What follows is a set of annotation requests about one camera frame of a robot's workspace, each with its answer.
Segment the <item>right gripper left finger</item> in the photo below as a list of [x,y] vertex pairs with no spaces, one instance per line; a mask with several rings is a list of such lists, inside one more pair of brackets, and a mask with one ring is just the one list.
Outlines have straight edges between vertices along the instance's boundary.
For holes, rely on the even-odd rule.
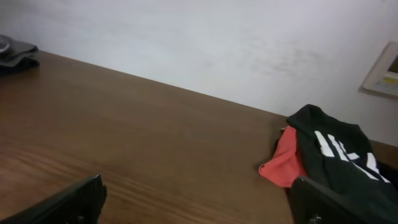
[[81,180],[1,224],[97,224],[107,197],[100,175]]

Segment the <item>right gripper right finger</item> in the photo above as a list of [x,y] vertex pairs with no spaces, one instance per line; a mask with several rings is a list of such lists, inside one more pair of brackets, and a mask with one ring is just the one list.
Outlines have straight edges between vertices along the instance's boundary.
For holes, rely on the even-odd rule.
[[366,207],[359,204],[352,187],[335,191],[308,177],[294,180],[289,205],[295,223],[366,224],[372,223]]

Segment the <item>grey cargo shorts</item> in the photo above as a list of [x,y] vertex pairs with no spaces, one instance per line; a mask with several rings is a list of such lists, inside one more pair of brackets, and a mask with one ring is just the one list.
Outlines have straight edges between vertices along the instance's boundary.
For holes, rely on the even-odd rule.
[[39,49],[36,45],[14,40],[1,35],[1,66],[15,67],[22,59],[35,59]]

